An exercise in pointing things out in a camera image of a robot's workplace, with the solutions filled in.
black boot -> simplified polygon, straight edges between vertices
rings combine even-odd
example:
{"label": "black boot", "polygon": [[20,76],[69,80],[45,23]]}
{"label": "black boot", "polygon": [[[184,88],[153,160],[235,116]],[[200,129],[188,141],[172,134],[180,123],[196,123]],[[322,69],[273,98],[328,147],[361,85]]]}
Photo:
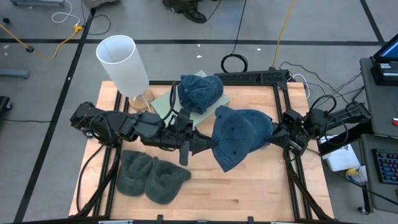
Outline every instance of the black boot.
{"label": "black boot", "polygon": [[184,16],[196,23],[205,23],[207,21],[207,18],[205,15],[203,15],[202,13],[198,12],[197,10],[193,10],[190,12],[184,12],[183,13]]}

wooden table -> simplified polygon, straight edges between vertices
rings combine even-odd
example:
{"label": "wooden table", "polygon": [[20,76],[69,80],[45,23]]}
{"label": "wooden table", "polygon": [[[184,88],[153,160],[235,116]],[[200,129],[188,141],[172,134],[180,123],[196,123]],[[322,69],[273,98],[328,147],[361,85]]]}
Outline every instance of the wooden table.
{"label": "wooden table", "polygon": [[[292,109],[305,114],[308,105],[302,83],[288,83],[288,88]],[[154,85],[150,89],[157,98],[169,91],[170,86]],[[113,82],[103,82],[96,106],[102,110],[112,110],[116,93]],[[229,107],[259,110],[272,117],[273,121],[278,121],[272,87],[225,86],[224,94],[231,100]],[[284,102],[282,92],[280,97],[281,102]],[[204,120],[198,126],[199,131],[211,136],[214,120],[214,115]],[[99,146],[95,139],[87,142],[82,165]],[[317,150],[315,141],[311,141],[308,147]],[[178,164],[178,151],[163,151],[157,147],[144,146],[140,141],[124,141],[123,150],[145,152]],[[104,150],[88,164],[83,174],[81,206],[90,199],[98,186],[103,156]],[[302,163],[308,191],[325,213],[333,217],[319,156],[306,151]],[[190,156],[186,168],[192,173],[192,178],[182,185],[174,201],[168,205],[156,204],[145,195],[127,197],[115,190],[111,218],[155,220],[157,215],[163,215],[164,220],[245,221],[248,216],[253,216],[255,221],[294,221],[285,162],[282,149],[278,146],[271,144],[250,153],[242,163],[227,173],[221,170],[211,150]],[[300,216],[305,217],[302,196],[297,188],[296,191]],[[107,196],[106,189],[99,214],[104,213]],[[75,200],[76,194],[70,209],[71,215],[76,213]]]}

lamp base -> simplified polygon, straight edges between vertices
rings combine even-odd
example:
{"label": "lamp base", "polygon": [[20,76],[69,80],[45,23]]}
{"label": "lamp base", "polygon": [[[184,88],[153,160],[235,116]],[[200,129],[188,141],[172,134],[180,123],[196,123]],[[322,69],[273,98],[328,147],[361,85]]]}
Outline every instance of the lamp base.
{"label": "lamp base", "polygon": [[154,100],[151,90],[146,90],[143,94],[136,97],[129,97],[129,104],[135,110],[147,109],[150,111],[150,103]]}

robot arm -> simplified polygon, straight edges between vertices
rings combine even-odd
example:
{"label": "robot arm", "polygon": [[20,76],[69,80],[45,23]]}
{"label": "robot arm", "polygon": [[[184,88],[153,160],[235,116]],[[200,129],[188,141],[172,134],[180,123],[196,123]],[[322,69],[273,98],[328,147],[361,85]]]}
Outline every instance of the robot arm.
{"label": "robot arm", "polygon": [[363,103],[352,102],[346,108],[329,113],[320,109],[312,109],[305,116],[294,110],[282,115],[282,122],[272,123],[274,132],[269,142],[291,150],[301,156],[311,139],[318,139],[328,130],[345,123],[365,123],[370,119],[370,112]]}
{"label": "robot arm", "polygon": [[193,130],[190,113],[181,109],[174,124],[165,126],[158,114],[120,111],[103,111],[92,103],[82,103],[70,118],[71,126],[86,136],[92,134],[101,144],[117,147],[118,139],[135,141],[140,137],[146,146],[159,147],[166,151],[180,149],[180,164],[188,165],[189,151],[192,155],[216,146],[210,137]]}

gray floor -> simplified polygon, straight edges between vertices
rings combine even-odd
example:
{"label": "gray floor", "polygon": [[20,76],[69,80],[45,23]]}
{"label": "gray floor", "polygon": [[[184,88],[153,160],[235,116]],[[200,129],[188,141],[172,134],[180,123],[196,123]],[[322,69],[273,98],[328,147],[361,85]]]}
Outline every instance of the gray floor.
{"label": "gray floor", "polygon": [[[81,17],[80,0],[70,0],[73,13]],[[233,40],[239,27],[243,0],[224,0],[206,24],[194,24],[181,14],[164,10],[161,0],[122,0],[97,10],[112,21],[111,30],[89,39],[103,39],[115,34],[133,39],[224,39]],[[385,40],[398,31],[395,0],[366,0]],[[204,0],[199,9],[209,15],[217,2]],[[250,0],[247,3],[239,39],[277,40],[289,0]],[[71,35],[75,19],[54,24],[51,15],[69,11],[56,5],[23,4],[15,7],[0,1],[0,15],[11,19],[8,28],[23,39],[65,39]],[[89,10],[84,7],[86,18]],[[90,32],[101,32],[108,22],[100,17],[93,21]],[[0,30],[0,39],[9,36]],[[359,0],[301,0],[297,1],[286,27],[284,40],[377,41]],[[56,44],[32,44],[36,51],[51,55]],[[53,134],[49,151],[35,186],[24,221],[64,218],[68,215],[78,170],[86,140],[70,127],[68,119],[83,101],[96,101],[100,83],[108,76],[95,57],[97,44],[85,44]],[[65,44],[56,59],[41,60],[27,54],[19,44],[0,43],[0,68],[28,69],[28,80],[0,78],[0,95],[12,98],[14,108],[9,119],[50,120],[77,44]],[[219,73],[220,60],[232,51],[233,45],[223,44],[144,44],[138,49],[151,80],[177,80],[180,75],[199,70],[207,74]],[[302,64],[334,87],[359,73],[359,59],[369,57],[378,46],[317,46],[282,45],[276,65],[283,61]],[[266,70],[272,63],[275,45],[238,45],[236,53],[247,57],[249,70]],[[231,71],[239,71],[241,62],[226,62]],[[308,82],[321,85],[327,93],[331,89],[314,75],[298,67],[284,65],[293,74],[302,74]],[[341,92],[346,93],[363,85],[358,78]],[[319,87],[310,85],[313,103],[322,95]],[[347,95],[351,99],[354,93]],[[357,101],[365,101],[362,93]],[[338,98],[338,108],[345,103]],[[330,103],[322,108],[327,109]],[[1,122],[0,129],[0,223],[12,222],[21,202],[35,160],[40,151],[48,124]],[[362,206],[362,192],[355,186],[337,179],[325,171],[335,217],[346,222],[393,223],[398,215],[375,211],[365,216],[356,211]]]}

